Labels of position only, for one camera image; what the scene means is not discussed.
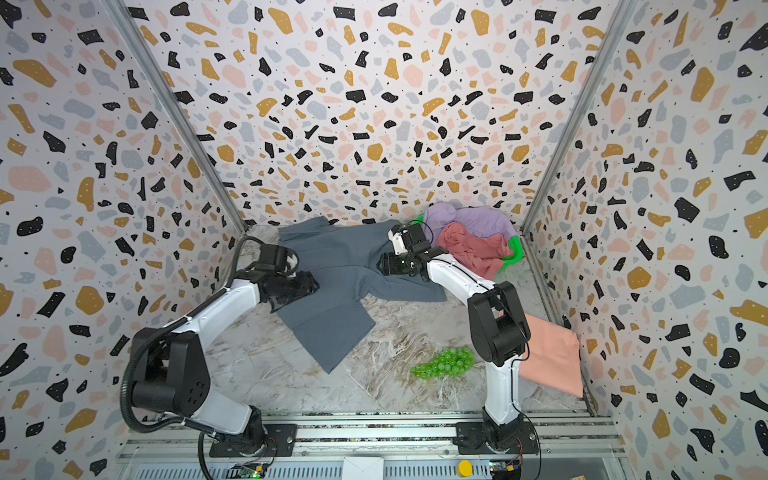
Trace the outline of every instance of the marble floor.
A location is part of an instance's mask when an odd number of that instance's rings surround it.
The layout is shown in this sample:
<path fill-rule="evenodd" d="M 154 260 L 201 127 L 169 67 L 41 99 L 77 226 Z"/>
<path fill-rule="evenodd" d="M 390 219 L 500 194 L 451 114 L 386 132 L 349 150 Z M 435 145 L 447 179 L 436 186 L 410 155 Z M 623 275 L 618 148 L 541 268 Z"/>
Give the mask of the marble floor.
<path fill-rule="evenodd" d="M 276 242 L 276 228 L 249 234 Z M 239 267 L 254 260 L 243 248 Z M 495 281 L 515 285 L 526 313 L 547 318 L 527 259 L 499 272 Z M 429 412 L 478 411 L 485 402 L 482 361 L 459 378 L 420 380 L 410 375 L 449 346 L 469 345 L 466 307 L 448 293 L 444 303 L 393 302 L 367 296 L 376 321 L 368 336 L 326 374 L 266 304 L 240 317 L 207 350 L 213 384 L 263 411 Z M 526 411 L 583 408 L 580 399 L 539 387 L 523 402 Z"/>

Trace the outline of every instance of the yellow button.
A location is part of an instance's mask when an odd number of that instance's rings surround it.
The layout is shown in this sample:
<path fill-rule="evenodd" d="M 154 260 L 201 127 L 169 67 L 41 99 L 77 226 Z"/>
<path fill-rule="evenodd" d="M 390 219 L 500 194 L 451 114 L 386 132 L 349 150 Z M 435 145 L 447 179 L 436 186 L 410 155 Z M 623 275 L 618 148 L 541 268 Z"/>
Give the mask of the yellow button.
<path fill-rule="evenodd" d="M 458 473 L 462 477 L 469 477 L 472 475 L 472 464 L 469 463 L 468 460 L 462 460 L 462 462 L 458 464 Z"/>

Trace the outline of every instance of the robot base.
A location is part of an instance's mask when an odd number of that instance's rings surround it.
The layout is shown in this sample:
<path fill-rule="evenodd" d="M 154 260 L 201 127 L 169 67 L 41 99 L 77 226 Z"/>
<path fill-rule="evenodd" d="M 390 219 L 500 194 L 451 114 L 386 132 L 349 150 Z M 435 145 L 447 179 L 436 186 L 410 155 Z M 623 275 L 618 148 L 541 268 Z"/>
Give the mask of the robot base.
<path fill-rule="evenodd" d="M 523 419 L 518 419 L 506 425 L 497 425 L 483 410 L 483 422 L 460 422 L 456 424 L 454 444 L 458 446 L 460 455 L 494 455 L 508 453 L 517 455 L 538 454 L 536 434 L 533 425 Z"/>
<path fill-rule="evenodd" d="M 274 423 L 265 425 L 264 428 L 266 428 L 266 451 L 261 453 L 261 458 L 290 457 L 293 454 L 293 446 L 296 444 L 296 430 L 298 429 L 296 424 Z M 240 455 L 237 448 L 229 444 L 226 439 L 212 444 L 209 456 L 211 458 L 251 458 Z"/>

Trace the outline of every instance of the clothing pile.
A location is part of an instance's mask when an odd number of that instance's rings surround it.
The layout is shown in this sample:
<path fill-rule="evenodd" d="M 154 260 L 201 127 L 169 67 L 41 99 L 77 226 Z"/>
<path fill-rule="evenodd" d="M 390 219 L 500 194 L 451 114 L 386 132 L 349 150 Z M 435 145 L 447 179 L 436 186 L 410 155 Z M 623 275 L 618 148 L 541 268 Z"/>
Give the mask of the clothing pile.
<path fill-rule="evenodd" d="M 387 233 L 396 220 L 337 227 L 325 217 L 280 228 L 280 244 L 296 251 L 298 270 L 319 284 L 305 296 L 277 310 L 306 351 L 327 373 L 373 328 L 360 304 L 371 293 L 384 300 L 445 302 L 445 291 L 420 276 L 384 276 L 376 269 L 383 253 L 393 252 Z"/>
<path fill-rule="evenodd" d="M 471 271 L 488 280 L 502 268 L 502 257 L 515 254 L 508 245 L 517 236 L 512 222 L 492 207 L 456 208 L 441 202 L 424 214 L 434 247 L 445 248 Z"/>

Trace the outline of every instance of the plastic grapes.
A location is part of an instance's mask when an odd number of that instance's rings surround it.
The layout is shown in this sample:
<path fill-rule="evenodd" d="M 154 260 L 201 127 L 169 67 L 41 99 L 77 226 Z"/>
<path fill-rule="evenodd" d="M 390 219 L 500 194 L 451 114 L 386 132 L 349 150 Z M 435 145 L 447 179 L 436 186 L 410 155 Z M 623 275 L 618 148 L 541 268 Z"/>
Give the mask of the plastic grapes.
<path fill-rule="evenodd" d="M 445 376 L 461 376 L 475 364 L 475 357 L 467 346 L 445 349 L 428 363 L 421 363 L 411 369 L 411 374 L 424 379 Z"/>

